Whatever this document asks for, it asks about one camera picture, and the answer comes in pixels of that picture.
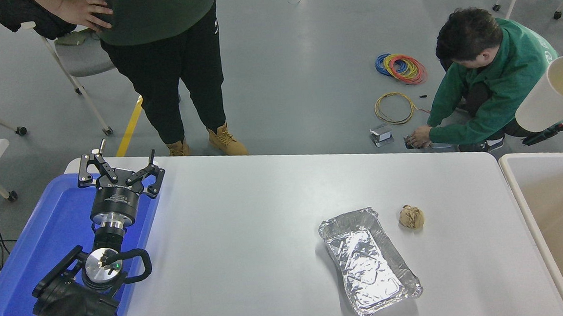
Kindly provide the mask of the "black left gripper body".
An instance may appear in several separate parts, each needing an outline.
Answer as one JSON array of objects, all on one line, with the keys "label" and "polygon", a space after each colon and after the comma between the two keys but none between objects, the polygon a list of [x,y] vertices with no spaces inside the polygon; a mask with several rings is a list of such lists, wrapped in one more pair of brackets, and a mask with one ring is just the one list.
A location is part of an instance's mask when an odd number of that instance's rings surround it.
[{"label": "black left gripper body", "polygon": [[115,215],[118,221],[135,221],[142,192],[143,184],[140,181],[133,185],[109,183],[101,186],[97,184],[91,209],[92,222],[102,223],[104,218],[111,215]]}]

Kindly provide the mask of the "standing person's right hand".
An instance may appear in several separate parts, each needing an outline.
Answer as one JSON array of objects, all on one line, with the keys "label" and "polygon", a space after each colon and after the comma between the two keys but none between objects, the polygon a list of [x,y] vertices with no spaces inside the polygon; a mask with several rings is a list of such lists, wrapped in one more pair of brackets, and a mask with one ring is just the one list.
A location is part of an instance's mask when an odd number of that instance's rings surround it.
[{"label": "standing person's right hand", "polygon": [[106,0],[61,0],[57,15],[71,24],[79,24],[92,31],[110,30],[112,25],[98,15],[111,15]]}]

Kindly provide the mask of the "crouching person's left hand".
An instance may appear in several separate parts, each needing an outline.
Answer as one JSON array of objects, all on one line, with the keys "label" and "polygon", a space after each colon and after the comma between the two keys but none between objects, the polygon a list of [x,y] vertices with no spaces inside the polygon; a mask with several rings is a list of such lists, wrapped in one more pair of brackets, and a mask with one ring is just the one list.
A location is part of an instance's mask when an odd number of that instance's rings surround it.
[{"label": "crouching person's left hand", "polygon": [[431,140],[426,136],[415,137],[411,135],[410,137],[408,137],[407,144],[410,146],[411,149],[428,148],[433,144],[433,142],[431,142]]}]

